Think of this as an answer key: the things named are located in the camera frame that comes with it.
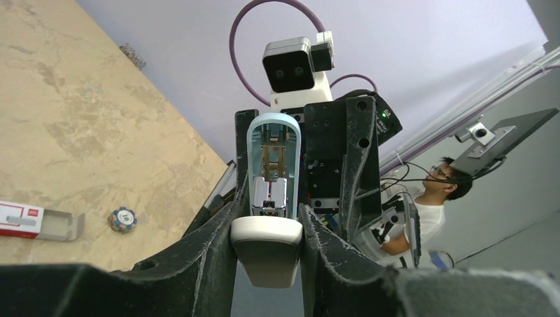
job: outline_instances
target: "man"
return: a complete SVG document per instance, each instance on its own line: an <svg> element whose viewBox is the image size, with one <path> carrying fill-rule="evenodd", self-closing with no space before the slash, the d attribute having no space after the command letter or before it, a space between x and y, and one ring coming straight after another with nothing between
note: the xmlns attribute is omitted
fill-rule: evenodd
<svg viewBox="0 0 560 317"><path fill-rule="evenodd" d="M391 186L395 181L387 180L382 182L382 188L387 188L385 192L391 198L396 194L407 192L414 200L420 218L420 242L426 243L439 234L445 224L444 203L465 196L472 188L472 181L465 182L469 175L450 166L454 159L443 157L439 166L431 168L429 175L422 182L424 190L413 186L405 186L401 183ZM460 184L449 184L444 182L434 182L433 180L457 180L461 179ZM402 256L410 250L409 238L405 225L379 226L374 225L371 231L382 236L388 230L383 243L371 243L373 235L370 232L362 232L356 240L356 247L364 254L375 261L391 260L392 256Z"/></svg>

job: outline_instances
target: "small box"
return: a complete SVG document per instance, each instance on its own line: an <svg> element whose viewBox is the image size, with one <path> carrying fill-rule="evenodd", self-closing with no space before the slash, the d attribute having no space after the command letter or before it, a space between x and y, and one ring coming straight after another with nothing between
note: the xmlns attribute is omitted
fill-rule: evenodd
<svg viewBox="0 0 560 317"><path fill-rule="evenodd" d="M84 232L85 214L71 213L42 207L0 201L0 236L72 241Z"/></svg>

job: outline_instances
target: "beige stone surface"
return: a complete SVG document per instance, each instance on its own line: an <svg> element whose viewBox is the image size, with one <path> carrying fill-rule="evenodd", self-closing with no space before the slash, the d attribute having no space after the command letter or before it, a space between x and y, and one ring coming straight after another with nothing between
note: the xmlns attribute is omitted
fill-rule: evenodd
<svg viewBox="0 0 560 317"><path fill-rule="evenodd" d="M0 74L0 200L86 213L73 242L0 237L0 264L130 269L181 237L225 170L73 0L0 2ZM119 206L129 234L107 225Z"/></svg>

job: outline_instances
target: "glasses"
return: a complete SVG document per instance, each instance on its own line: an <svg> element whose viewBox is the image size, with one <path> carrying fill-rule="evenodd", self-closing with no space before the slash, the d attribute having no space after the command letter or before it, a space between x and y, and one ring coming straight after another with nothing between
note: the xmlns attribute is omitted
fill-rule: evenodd
<svg viewBox="0 0 560 317"><path fill-rule="evenodd" d="M439 166L432 166L431 171L435 172L437 176L445 177L447 180L450 178L449 175L445 174L445 172L442 171L441 168L439 168Z"/></svg>

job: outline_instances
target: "red and white box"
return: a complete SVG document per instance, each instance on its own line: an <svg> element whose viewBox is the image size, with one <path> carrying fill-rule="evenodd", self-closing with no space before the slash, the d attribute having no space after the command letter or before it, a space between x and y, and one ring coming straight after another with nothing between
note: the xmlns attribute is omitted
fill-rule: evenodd
<svg viewBox="0 0 560 317"><path fill-rule="evenodd" d="M0 236L56 241L76 240L84 232L85 214L0 201Z"/></svg>

